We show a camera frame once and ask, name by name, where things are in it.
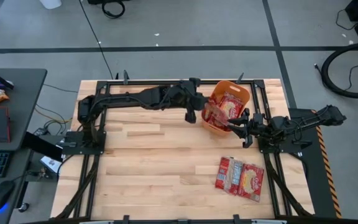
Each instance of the computer mouse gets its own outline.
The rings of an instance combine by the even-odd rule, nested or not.
[[[15,182],[11,180],[0,183],[0,209],[6,204],[14,188]]]

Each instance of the desk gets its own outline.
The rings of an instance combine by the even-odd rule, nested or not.
[[[15,151],[6,176],[0,178],[0,183],[24,175],[27,170],[32,152],[30,149],[21,149],[21,145],[46,74],[44,69],[0,69],[0,76],[15,85],[14,90],[6,90],[10,100],[0,103],[0,106],[9,108],[11,118],[11,142],[0,143],[0,150]],[[24,185],[24,177],[17,179],[15,183],[6,207],[0,211],[0,223],[9,222]]]
[[[264,82],[272,116],[289,116],[280,80]],[[153,86],[119,85],[113,86],[111,93],[138,92],[149,87]],[[251,93],[249,85],[244,87]],[[77,100],[93,95],[95,89],[96,81],[82,81]],[[209,96],[213,89],[214,85],[201,85],[198,91]],[[254,113],[252,98],[247,107]],[[187,123],[184,116],[183,109],[108,110],[108,137],[100,157],[92,220],[122,220],[123,215],[130,215],[131,220],[232,219],[234,214],[241,218],[274,217],[266,174],[259,203],[214,188],[222,156],[264,167],[257,143],[243,149],[242,141],[233,133],[222,138],[202,128],[200,112],[196,124]],[[76,117],[77,108],[71,126],[74,130],[80,125]],[[288,188],[313,213],[302,163],[286,154],[281,160]],[[58,215],[76,192],[82,161],[83,156],[73,156],[62,167],[51,217]],[[280,190],[277,191],[284,214]],[[82,215],[85,205],[83,197]]]

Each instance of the concrete floor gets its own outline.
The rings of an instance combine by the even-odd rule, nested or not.
[[[98,45],[79,2],[62,1],[61,7],[49,11],[35,0],[0,0],[0,49],[17,50],[16,53],[0,54],[0,68],[46,68],[45,82],[68,90],[77,90],[80,80],[109,78],[101,54],[97,50],[85,52]],[[358,219],[358,100],[337,96],[322,86],[313,64],[322,65],[331,52],[315,49],[276,52],[272,47],[357,43],[358,37],[353,30],[343,30],[335,25],[336,13],[349,2],[131,0],[125,2],[127,11],[118,20],[104,17],[98,6],[90,6],[86,1],[83,4],[103,47],[128,47],[128,52],[106,50],[113,74],[126,69],[131,78],[237,78],[244,72],[244,78],[284,80],[288,99],[295,99],[289,106],[294,103],[299,108],[338,106],[348,120],[340,127],[323,128],[324,140],[342,215]],[[270,33],[273,24],[267,19],[269,13],[265,13],[267,5],[277,34]],[[352,25],[346,14],[341,14],[339,23]],[[152,48],[156,44],[159,47],[201,48],[199,51],[187,48],[156,51]],[[261,48],[214,50],[212,47],[207,51],[206,46]],[[139,52],[137,47],[151,48]],[[57,48],[77,50],[70,53]],[[43,53],[45,49],[55,53]],[[354,65],[358,65],[358,52],[338,58],[330,68],[333,80],[339,86],[347,87],[349,69]],[[358,91],[358,68],[354,70],[352,81],[354,90]],[[75,98],[75,94],[44,87],[38,104],[64,118],[71,118]],[[46,121],[34,113],[29,131],[43,126]],[[11,223],[46,220],[54,192],[55,184],[30,184],[25,200],[32,206],[25,213],[14,212]]]

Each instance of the orange basket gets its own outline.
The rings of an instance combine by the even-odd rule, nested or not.
[[[237,97],[238,99],[240,99],[242,101],[242,103],[244,104],[244,106],[241,108],[241,112],[239,113],[240,115],[242,114],[242,112],[246,109],[246,104],[249,101],[250,95],[249,92],[233,83],[227,80],[223,80],[218,82],[218,84],[216,84],[216,87],[214,89],[214,91],[212,92],[212,95],[215,95],[216,100],[218,102],[220,102],[222,100],[222,97],[224,95],[225,92],[228,92],[230,94],[232,94],[233,96]],[[218,127],[215,127],[213,124],[209,124],[204,120],[204,114],[205,114],[205,110],[203,110],[202,112],[202,125],[204,128],[210,130],[212,133],[218,134],[220,136],[227,136],[231,131],[224,131]]]

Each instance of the butcher block tabletop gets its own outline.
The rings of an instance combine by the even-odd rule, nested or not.
[[[279,79],[265,79],[267,98],[272,116],[289,116],[285,95]],[[77,102],[95,93],[97,80],[83,80]],[[135,93],[153,85],[117,85],[111,93]],[[249,85],[243,85],[249,93]],[[201,85],[198,92],[209,96],[214,85]],[[259,103],[262,103],[257,90]],[[77,102],[72,130],[77,130]],[[255,111],[252,97],[247,104]],[[106,147],[100,157],[98,179],[94,195],[92,220],[176,220],[176,219],[232,219],[274,218],[266,172],[260,202],[233,196],[214,183],[222,156],[265,168],[263,155],[256,140],[242,148],[242,140],[234,133],[217,136],[201,126],[201,112],[197,122],[185,121],[185,109],[151,111],[142,108],[109,109],[106,117]],[[281,155],[287,187],[304,208],[313,213],[308,184],[302,163]],[[73,156],[61,170],[51,217],[58,215],[78,189],[83,156]],[[280,211],[283,200],[278,187]],[[85,214],[85,192],[81,214]]]

